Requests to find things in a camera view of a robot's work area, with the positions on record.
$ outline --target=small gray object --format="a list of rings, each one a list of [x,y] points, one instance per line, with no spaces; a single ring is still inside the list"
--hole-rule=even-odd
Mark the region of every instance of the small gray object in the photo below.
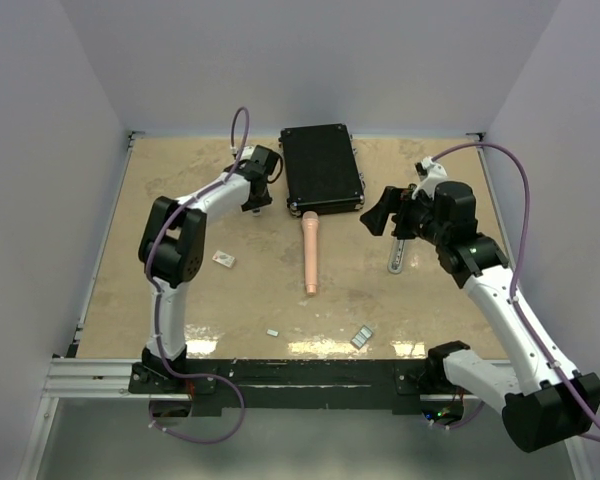
[[[360,350],[362,347],[364,347],[365,343],[369,341],[372,335],[373,330],[364,325],[360,331],[356,333],[356,336],[351,339],[351,345]]]

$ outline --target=small white block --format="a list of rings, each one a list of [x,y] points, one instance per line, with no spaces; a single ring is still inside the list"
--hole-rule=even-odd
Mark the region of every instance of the small white block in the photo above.
[[[236,257],[232,257],[228,253],[218,250],[213,254],[213,261],[218,262],[220,265],[224,265],[227,268],[231,268],[233,267],[233,264],[236,263]]]

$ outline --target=small metal block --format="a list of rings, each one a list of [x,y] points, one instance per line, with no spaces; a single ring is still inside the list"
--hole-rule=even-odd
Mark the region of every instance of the small metal block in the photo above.
[[[233,267],[233,264],[236,263],[236,257],[218,250],[213,255],[213,261],[219,263],[220,265],[224,265],[227,268],[231,268]]]
[[[364,325],[360,329],[360,331],[356,333],[356,336],[351,339],[351,345],[360,350],[364,346],[364,344],[367,343],[367,341],[371,338],[372,335],[373,330]]]

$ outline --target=gray metal piece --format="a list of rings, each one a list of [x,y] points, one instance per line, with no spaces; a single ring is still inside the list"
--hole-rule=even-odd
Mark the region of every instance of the gray metal piece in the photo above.
[[[364,325],[360,329],[360,331],[356,333],[356,336],[351,339],[351,345],[360,350],[364,346],[364,344],[367,343],[367,341],[369,341],[372,335],[373,330]]]
[[[397,275],[398,273],[402,272],[406,244],[406,240],[398,240],[397,238],[393,240],[391,255],[389,255],[389,264],[387,265],[387,270],[389,270],[389,273]]]
[[[57,398],[43,398],[40,401],[40,407],[33,423],[29,443],[20,466],[18,480],[38,478],[38,471],[57,410]]]
[[[294,217],[299,217],[302,215],[302,212],[298,210],[298,202],[293,202],[289,205],[289,213],[291,213]]]
[[[81,360],[59,358],[51,362],[43,398],[186,399],[186,394],[131,395],[131,365],[138,360]]]

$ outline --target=cable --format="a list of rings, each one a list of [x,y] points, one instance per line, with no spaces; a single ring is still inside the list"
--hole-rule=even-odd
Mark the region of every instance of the cable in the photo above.
[[[455,147],[448,148],[447,150],[440,152],[438,155],[435,155],[434,157],[431,158],[431,161],[437,162],[442,157],[449,155],[450,153],[456,152],[458,150],[462,150],[464,148],[476,148],[476,147],[493,148],[495,150],[499,150],[500,152],[504,153],[506,156],[508,156],[513,161],[513,163],[515,163],[516,167],[518,168],[518,171],[520,172],[520,176],[522,177],[522,185],[524,187],[524,216],[522,219],[522,232],[520,234],[520,247],[518,248],[517,267],[513,271],[513,276],[511,277],[511,284],[509,285],[509,297],[510,297],[509,300],[511,301],[511,304],[513,305],[514,310],[520,317],[520,321],[524,325],[525,329],[527,330],[527,332],[529,333],[529,335],[531,336],[533,341],[538,345],[538,348],[540,348],[540,350],[545,355],[545,357],[547,357],[547,360],[549,360],[551,367],[555,370],[556,374],[558,375],[558,377],[560,378],[562,383],[565,385],[565,387],[567,387],[567,390],[569,390],[569,393],[571,394],[571,396],[573,396],[576,403],[580,406],[580,408],[582,408],[582,411],[584,411],[584,413],[587,415],[587,417],[589,417],[591,422],[593,422],[595,424],[595,426],[600,429],[600,418],[598,417],[598,415],[595,414],[595,412],[593,410],[591,410],[591,408],[589,407],[587,402],[584,400],[584,398],[582,398],[580,393],[578,393],[576,388],[571,384],[571,382],[569,381],[569,378],[564,373],[564,370],[562,370],[559,363],[556,361],[555,357],[551,353],[551,350],[542,341],[542,339],[540,338],[540,335],[538,335],[538,332],[536,332],[536,330],[533,328],[533,325],[531,325],[531,323],[529,322],[529,319],[524,314],[524,312],[522,311],[522,308],[520,307],[520,304],[518,303],[518,297],[516,296],[516,290],[518,287],[518,279],[520,278],[520,273],[522,272],[522,266],[524,264],[524,254],[525,254],[525,250],[526,250],[527,233],[529,230],[529,211],[530,211],[530,201],[531,201],[531,198],[530,198],[531,192],[529,189],[529,179],[527,178],[527,174],[524,170],[524,166],[522,165],[522,162],[520,162],[520,160],[518,160],[518,158],[510,150],[508,150],[504,147],[501,147],[500,145],[497,145],[495,143],[488,143],[488,142],[463,143],[461,145],[456,145]],[[595,435],[585,433],[582,435],[582,437],[587,438],[589,440],[596,441],[596,442],[600,442],[600,437],[595,436]]]
[[[236,133],[236,122],[238,121],[238,117],[240,116],[240,112],[244,113],[244,133],[242,134],[242,142],[240,142],[240,148],[236,150],[235,144],[235,133]],[[231,151],[235,157],[235,162],[231,166],[231,170],[226,177],[224,177],[224,181],[226,183],[227,180],[231,178],[233,172],[238,168],[238,164],[240,163],[240,159],[242,158],[242,152],[244,151],[244,147],[247,146],[247,137],[249,136],[249,110],[247,107],[240,107],[236,110],[236,113],[233,115],[233,120],[231,121]]]
[[[452,423],[451,425],[447,425],[445,428],[448,428],[449,430],[455,430],[456,428],[464,427],[467,423],[469,423],[471,420],[473,420],[480,414],[484,406],[485,403],[481,401],[473,412],[471,412],[466,417],[462,418],[462,420]]]
[[[240,107],[236,111],[236,113],[233,117],[233,122],[231,124],[231,144],[232,144],[232,146],[233,146],[235,125],[236,125],[236,121],[238,119],[240,112],[244,112],[244,115],[245,115],[244,134],[242,135],[242,143],[240,145],[239,150],[236,153],[235,161],[234,161],[231,169],[229,170],[228,174],[224,177],[224,180],[219,180],[217,182],[214,182],[214,183],[208,185],[207,187],[202,189],[202,191],[200,193],[198,193],[198,195],[192,195],[189,200],[184,202],[182,205],[179,205],[178,208],[176,208],[174,210],[174,212],[169,216],[167,221],[164,223],[164,225],[158,232],[158,235],[156,236],[156,239],[153,242],[151,250],[149,251],[149,256],[147,258],[147,263],[145,266],[145,275],[147,277],[147,280],[149,280],[149,283],[151,283],[156,289],[154,312],[153,312],[153,318],[154,318],[153,328],[154,328],[154,335],[155,335],[155,339],[156,339],[156,345],[158,346],[158,351],[160,353],[160,360],[162,361],[162,365],[164,366],[165,370],[173,377],[181,378],[184,380],[195,380],[198,378],[213,378],[215,380],[223,382],[226,385],[228,385],[236,393],[236,396],[238,397],[238,400],[240,402],[240,416],[239,416],[236,424],[233,426],[233,428],[231,430],[229,430],[227,433],[225,433],[224,435],[222,435],[218,438],[211,439],[211,440],[205,440],[205,439],[201,439],[201,438],[191,437],[184,433],[176,432],[175,430],[172,430],[170,428],[159,425],[158,422],[155,420],[155,418],[153,418],[153,405],[151,403],[149,404],[149,418],[151,420],[151,423],[149,424],[150,427],[157,426],[157,428],[159,428],[162,432],[166,433],[167,435],[171,435],[172,437],[176,437],[181,440],[185,440],[187,442],[197,443],[197,444],[201,444],[201,445],[211,445],[214,443],[220,443],[220,442],[228,439],[229,437],[231,437],[234,433],[236,433],[240,429],[240,427],[242,426],[242,422],[244,421],[244,416],[246,413],[244,397],[242,396],[242,393],[240,392],[240,390],[234,383],[232,383],[231,381],[227,380],[224,377],[221,377],[220,375],[215,375],[213,373],[182,374],[182,373],[176,372],[175,370],[173,370],[173,368],[171,368],[171,365],[169,365],[169,362],[167,361],[167,358],[166,358],[166,352],[164,350],[164,345],[162,343],[162,333],[160,331],[160,304],[162,302],[162,295],[164,294],[164,290],[162,289],[160,284],[156,280],[154,280],[153,276],[151,275],[151,267],[153,266],[153,261],[156,257],[156,252],[158,251],[158,246],[162,243],[162,239],[166,235],[167,230],[169,229],[171,224],[175,221],[175,219],[187,207],[189,207],[189,205],[195,203],[198,200],[198,197],[202,197],[202,196],[206,195],[207,193],[215,190],[216,188],[224,185],[226,183],[226,181],[231,177],[231,175],[233,175],[233,172],[235,172],[236,168],[238,168],[238,164],[240,164],[240,160],[242,157],[242,152],[244,150],[245,145],[247,144],[247,137],[249,136],[249,110],[247,110],[246,107]]]
[[[284,160],[282,159],[282,155],[278,157],[278,162],[280,164],[280,170],[278,170],[278,174],[273,178],[273,180],[267,180],[267,183],[271,185],[272,183],[276,183],[282,175],[282,170],[284,169]]]

